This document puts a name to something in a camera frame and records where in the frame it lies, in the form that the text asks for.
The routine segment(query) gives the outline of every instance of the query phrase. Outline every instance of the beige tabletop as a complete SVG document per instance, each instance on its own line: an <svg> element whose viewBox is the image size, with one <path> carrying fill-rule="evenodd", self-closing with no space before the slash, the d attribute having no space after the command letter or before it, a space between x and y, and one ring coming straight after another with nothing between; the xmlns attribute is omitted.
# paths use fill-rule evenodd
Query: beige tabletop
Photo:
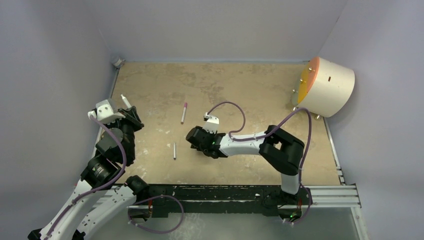
<svg viewBox="0 0 424 240"><path fill-rule="evenodd" d="M241 106L246 126L240 134L265 131L287 116L292 89L303 64L150 63L129 62L120 70L112 98L123 107L120 94L137 107L145 127L135 133L136 160L118 181L139 175L147 183L280 185L281 177L260 155L213 159L190 148L185 140L211 107L232 101ZM188 103L181 124L184 102ZM219 133L237 130L239 110L229 104L213 111ZM304 112L282 127L306 143ZM177 159L173 160L173 143ZM303 166L305 185L339 185L331 144L322 119L312 119L312 138Z"/></svg>

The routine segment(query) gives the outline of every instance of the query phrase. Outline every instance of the white wall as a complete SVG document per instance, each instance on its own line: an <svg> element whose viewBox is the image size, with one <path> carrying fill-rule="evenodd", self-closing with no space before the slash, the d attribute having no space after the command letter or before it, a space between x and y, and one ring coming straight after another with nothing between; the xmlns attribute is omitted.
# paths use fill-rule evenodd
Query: white wall
<svg viewBox="0 0 424 240"><path fill-rule="evenodd" d="M129 61L277 61L316 56L347 0L85 0Z"/></svg>
<svg viewBox="0 0 424 240"><path fill-rule="evenodd" d="M69 197L93 151L87 111L114 71L82 0L0 0L0 238L23 240Z"/></svg>
<svg viewBox="0 0 424 240"><path fill-rule="evenodd" d="M319 53L356 74L328 122L376 240L424 235L423 9L422 0L349 0Z"/></svg>

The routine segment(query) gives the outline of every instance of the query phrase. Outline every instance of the purple cable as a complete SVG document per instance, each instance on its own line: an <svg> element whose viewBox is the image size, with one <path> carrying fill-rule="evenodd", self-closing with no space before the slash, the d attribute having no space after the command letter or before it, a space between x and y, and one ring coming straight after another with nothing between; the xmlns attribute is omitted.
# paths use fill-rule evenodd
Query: purple cable
<svg viewBox="0 0 424 240"><path fill-rule="evenodd" d="M212 107L212 108L211 108L211 109L207 112L207 114L212 113L212 111L213 111L213 110L215 110L218 106L223 105L223 104L231 104L231 105L236 106L236 107L238 108L238 110L240 110L241 115L243 115L243 125L240 127L240 129L239 129L239 130L232 130L232 131L229 131L229 132L228 132L228 135L229 135L229 137L231 138L231 134L233 134L233 133L239 133L239 132L241 132L241 131L245 128L245 124L246 124L246 115L245 115L245 112L243 111L243 109L242 109L239 105L237 105L236 103L234 103L234 102L232 102L232 101L223 101L223 102L221 102L221 103L216 104L215 106L213 106L213 107Z"/></svg>
<svg viewBox="0 0 424 240"><path fill-rule="evenodd" d="M181 204L181 202L180 202L180 201L178 201L178 199L176 199L175 197L170 196L170 195L160 195L160 196L154 196L154 197L151 197L151 198L147 198L147 199L145 199L145 200L143 200L143 201L138 201L138 202L134 203L134 205L139 205L139 204L145 203L145 202L147 202L147 201L154 200L154 199L158 199L158 198L170 198L170 199L174 200L176 203L178 203L179 208L181 209L181 218L179 219L179 222L178 222L178 224L177 224L175 227L173 227L173 228L171 228L171 229L169 229L169 230L166 230L166 231L159 231L159 230L153 230L153 229L150 229L150 228L148 228L148 227L145 227L145 226L142 226L142 225L139 225L138 223L136 223L136 222L135 222L135 221L131 218L131 216L130 216L130 212L128 211L128 219L129 219L129 222L130 222L131 224L133 224L134 226L136 226L136 227L140 228L140 229L146 230L146 231L151 232L151 233L154 233L154 234L168 234L168 233L170 233L170 232L172 232L172 231L176 230L177 228L179 228L179 227L180 227L180 225L181 225L181 223L183 223L183 219L184 219L184 209L183 209L183 205Z"/></svg>
<svg viewBox="0 0 424 240"><path fill-rule="evenodd" d="M221 103L218 103L217 105L215 105L214 107L212 107L212 109L211 110L209 110L208 112L207 112L207 114L210 114L215 108L217 108L218 106L220 106L220 105L222 105L222 104L232 104L232 105L234 105L234 106L236 106L239 110L240 110L240 112L241 112L241 114L243 115L243 125L241 126L241 128L239 129L239 130L232 130L232 131L229 131L228 132L228 136L229 136L229 138L230 139L232 139L233 141L235 141L235 142L245 142L245 141L251 141L251 140L257 140L257 139L263 139L263 138L266 138L266 137L269 137L269 136L271 136L273 133L275 133L279 128L281 128L281 126L283 125L283 124L285 124L291 117L293 117L295 114L297 114L298 112L300 112L300 111L305 111L306 112L306 114L307 114L307 119L308 119L308 123L309 123L309 127L308 127L308 134L307 134L307 142L306 142L306 147L305 147L305 149L304 149L304 153L303 153L303 156L302 156L302 159L300 160L300 164L299 164L299 184L300 184L300 187L301 188L303 188L303 189L305 189L306 190L306 192L308 193L308 195L309 195L309 203L308 203L308 206L307 206L307 209L306 209L306 211L305 211L305 213L302 215L302 217L301 218L299 218L297 221L296 221L296 223L298 223L298 222L300 222L300 220L301 219L303 219L308 213L309 213L309 209L311 208L311 205L312 205L312 196L311 196L311 192L305 187L305 186L303 186L303 184L302 184L302 168L303 168L303 166L304 166L304 163L305 163L305 158L306 158L306 155L308 154L308 150L309 150L309 145L311 144L311 134L312 134L312 116L311 116L311 112L309 112L309 110L307 109L307 108L305 108L305 107L298 107L296 110L294 110L293 112L291 112L289 115L287 115L274 129L272 129L270 132L268 132L267 134L265 134L265 135L262 135L262 136L258 136L258 137L256 137L256 138L254 138L254 137L247 137L247 138L233 138L233 136L232 136L232 134L233 133L239 133L239 132L241 132L242 130L243 130L243 128L245 127L245 124L246 124L246 116L245 116L245 113L243 112L243 110L242 110L242 108L239 106L239 105L237 105L236 103L234 103L234 102L231 102L231 101L223 101L223 102L221 102Z"/></svg>
<svg viewBox="0 0 424 240"><path fill-rule="evenodd" d="M119 149L122 153L122 168L120 169L119 173L112 180L108 181L107 183L105 183L105 184L103 184L99 187L93 188L90 191L86 191L83 194L80 194L76 198L74 198L71 201L71 204L66 206L65 209L63 209L63 211L59 214L59 216L57 216L56 220L53 222L50 229L47 231L47 234L46 234L47 236L43 240L49 239L49 236L55 230L55 227L58 225L59 221L64 217L64 215L69 211L69 209L71 209L72 206L74 206L80 199L82 199L83 197L85 197L89 194L92 194L94 192L97 192L99 190L102 190L102 189L110 186L111 184L116 182L125 172L125 167L127 165L127 155L125 154L125 150L124 150L124 147L121 144L121 141L119 141L119 139L113 134L113 132L111 132L109 130L109 128L107 128L99 120L95 119L93 116L90 116L90 119L93 120L95 123L97 123L107 134L109 134L112 137L112 139L116 142L116 144L118 145L118 147L119 147Z"/></svg>

